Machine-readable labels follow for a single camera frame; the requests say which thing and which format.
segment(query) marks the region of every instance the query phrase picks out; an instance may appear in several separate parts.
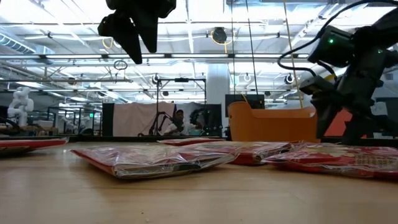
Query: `table surface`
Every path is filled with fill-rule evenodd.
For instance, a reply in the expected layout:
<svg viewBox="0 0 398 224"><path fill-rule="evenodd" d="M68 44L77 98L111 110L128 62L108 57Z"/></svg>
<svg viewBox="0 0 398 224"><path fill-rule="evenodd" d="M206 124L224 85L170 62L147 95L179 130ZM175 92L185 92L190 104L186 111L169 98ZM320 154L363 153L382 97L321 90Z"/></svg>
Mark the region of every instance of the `table surface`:
<svg viewBox="0 0 398 224"><path fill-rule="evenodd" d="M234 165L131 182L69 152L94 145L99 144L67 144L0 159L0 223L397 222L393 182Z"/></svg>

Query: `black frame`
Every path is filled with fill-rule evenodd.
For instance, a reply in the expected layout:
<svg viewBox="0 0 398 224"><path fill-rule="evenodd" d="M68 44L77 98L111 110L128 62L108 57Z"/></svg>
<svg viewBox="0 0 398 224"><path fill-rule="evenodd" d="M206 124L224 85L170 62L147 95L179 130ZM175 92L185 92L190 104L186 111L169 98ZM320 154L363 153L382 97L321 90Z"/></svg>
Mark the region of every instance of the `black frame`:
<svg viewBox="0 0 398 224"><path fill-rule="evenodd" d="M94 125L95 125L95 114L96 113L100 113L100 120L99 120L99 133L101 134L102 132L102 112L97 111L97 110L86 110L84 108L79 108L79 112L77 111L70 111L70 110L66 110L66 109L76 109L74 107L58 107L58 106L49 106L47 108L47 121L50 120L50 110L58 110L58 111L64 111L65 112L65 117L67 115L67 112L73 112L73 123L75 123L76 121L76 114L79 114L79 120L78 120L78 130L80 129L80 123L81 123L81 114L82 113L92 113L93 114L93 131L94 131ZM55 127L55 122L56 122L56 113L54 113L54 120L53 120L53 124L52 126ZM67 124L64 123L63 124L63 132L65 133L67 128Z"/></svg>
<svg viewBox="0 0 398 224"><path fill-rule="evenodd" d="M179 83L195 82L195 83L197 83L197 82L202 81L205 84L203 91L205 92L204 100L205 100L205 109L206 109L206 105L207 105L206 78L158 78L156 81L156 114L159 114L159 90L161 90L161 89L159 89L159 86L162 81L166 81L166 83L163 85L163 87L165 87L169 82L179 82ZM159 130L159 119L157 119L157 117L156 117L156 130Z"/></svg>

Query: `plastic-wrapped package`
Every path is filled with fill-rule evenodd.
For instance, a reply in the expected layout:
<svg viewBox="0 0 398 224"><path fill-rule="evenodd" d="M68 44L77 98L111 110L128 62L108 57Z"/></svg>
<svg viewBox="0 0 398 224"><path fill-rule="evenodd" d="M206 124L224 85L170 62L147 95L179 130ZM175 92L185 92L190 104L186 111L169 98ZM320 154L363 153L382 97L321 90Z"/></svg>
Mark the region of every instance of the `plastic-wrapped package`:
<svg viewBox="0 0 398 224"><path fill-rule="evenodd" d="M67 142L67 138L46 140L1 140L0 156L14 156L44 147L63 145Z"/></svg>
<svg viewBox="0 0 398 224"><path fill-rule="evenodd" d="M94 166L121 179L187 174L233 161L238 151L212 152L176 146L110 146L72 150Z"/></svg>
<svg viewBox="0 0 398 224"><path fill-rule="evenodd" d="M224 141L224 139L217 138L186 138L186 139L167 139L158 141L163 144L168 144L171 146L187 146L190 144L197 144L203 142L215 142L215 141Z"/></svg>
<svg viewBox="0 0 398 224"><path fill-rule="evenodd" d="M231 162L237 165L261 165L265 164L264 159L292 150L293 144L288 142L206 142L199 144L192 144L189 146L182 146L187 149L194 149L200 151L216 151L223 153L231 153L239 151L239 156Z"/></svg>
<svg viewBox="0 0 398 224"><path fill-rule="evenodd" d="M296 151L268 157L265 162L304 172L398 179L398 150L391 147L307 144Z"/></svg>

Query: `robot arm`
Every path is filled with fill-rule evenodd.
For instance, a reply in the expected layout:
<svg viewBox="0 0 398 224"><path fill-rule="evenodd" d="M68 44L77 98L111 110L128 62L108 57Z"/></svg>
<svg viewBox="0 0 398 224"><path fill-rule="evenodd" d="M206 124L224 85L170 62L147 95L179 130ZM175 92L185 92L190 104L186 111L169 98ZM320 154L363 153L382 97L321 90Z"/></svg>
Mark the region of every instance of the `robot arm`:
<svg viewBox="0 0 398 224"><path fill-rule="evenodd" d="M66 117L62 116L61 120L65 122L65 124L67 124L67 126L72 127L73 130L77 129L77 126L73 124L72 121L69 121Z"/></svg>
<svg viewBox="0 0 398 224"><path fill-rule="evenodd" d="M384 69L398 64L398 52L387 50L398 42L398 9L372 26L359 28L353 35L333 26L321 32L308 61L347 69L335 84L313 77L300 85L302 92L312 95L311 102L317 109L317 137L323 137L343 108L353 114L347 123L343 144L357 144L361 136L371 131L370 127L398 134L398 124L371 113L372 95L376 88L383 86L380 78Z"/></svg>
<svg viewBox="0 0 398 224"><path fill-rule="evenodd" d="M115 10L101 21L98 33L113 37L136 64L142 63L138 35L150 53L157 51L157 23L166 18L176 7L177 0L126 1L106 0Z"/></svg>

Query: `orange chair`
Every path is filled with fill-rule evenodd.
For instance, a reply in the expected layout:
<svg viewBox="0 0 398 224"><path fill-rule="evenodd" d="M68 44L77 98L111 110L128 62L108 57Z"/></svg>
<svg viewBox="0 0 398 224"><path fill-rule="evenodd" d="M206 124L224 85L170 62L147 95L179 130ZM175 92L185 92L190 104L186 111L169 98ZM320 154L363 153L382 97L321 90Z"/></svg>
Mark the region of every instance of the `orange chair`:
<svg viewBox="0 0 398 224"><path fill-rule="evenodd" d="M228 106L233 141L309 141L316 138L315 108L293 110L251 109L246 102Z"/></svg>

